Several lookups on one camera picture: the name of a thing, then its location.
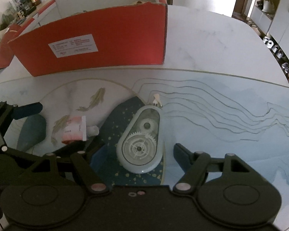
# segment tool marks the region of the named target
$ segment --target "screw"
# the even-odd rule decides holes
[[[91,189],[93,191],[101,192],[101,191],[104,191],[106,188],[107,187],[104,183],[94,183],[93,185],[91,185]]]
[[[187,190],[190,190],[191,188],[192,186],[185,182],[181,182],[176,185],[176,189],[180,191],[187,191]]]
[[[145,191],[140,190],[140,191],[137,192],[137,194],[138,195],[145,195]]]
[[[136,194],[135,192],[129,192],[129,196],[130,196],[130,197],[136,197],[137,194]]]

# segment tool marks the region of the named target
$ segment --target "red box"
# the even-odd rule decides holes
[[[166,32],[166,0],[52,0],[8,44],[39,76],[163,64]]]
[[[20,26],[13,24],[6,29],[6,33],[3,35],[3,38],[0,41],[0,69],[6,68],[10,65],[14,53],[10,49],[8,42],[18,35],[18,30]]]

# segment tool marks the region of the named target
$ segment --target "white paper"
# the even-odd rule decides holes
[[[49,47],[57,58],[98,51],[92,34],[56,41]]]

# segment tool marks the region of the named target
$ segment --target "marble table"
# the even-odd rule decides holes
[[[121,102],[138,96],[145,104],[159,93],[167,122],[163,183],[183,175],[173,145],[212,157],[235,153],[282,195],[275,220],[289,228],[289,84],[261,39],[241,21],[207,11],[169,6],[164,65],[105,67],[31,77],[16,57],[0,71],[0,101],[41,102],[46,139],[30,150],[43,155],[57,120],[88,107],[105,88],[103,103],[81,112],[101,126]],[[16,147],[24,120],[13,121],[5,139]]]

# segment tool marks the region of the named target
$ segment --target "white gear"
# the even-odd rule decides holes
[[[157,125],[157,122],[154,121],[153,119],[145,118],[140,121],[139,128],[142,133],[151,134],[153,131],[155,131],[158,128],[158,125]]]
[[[122,154],[133,165],[145,165],[155,157],[156,140],[149,133],[132,133],[122,145]]]

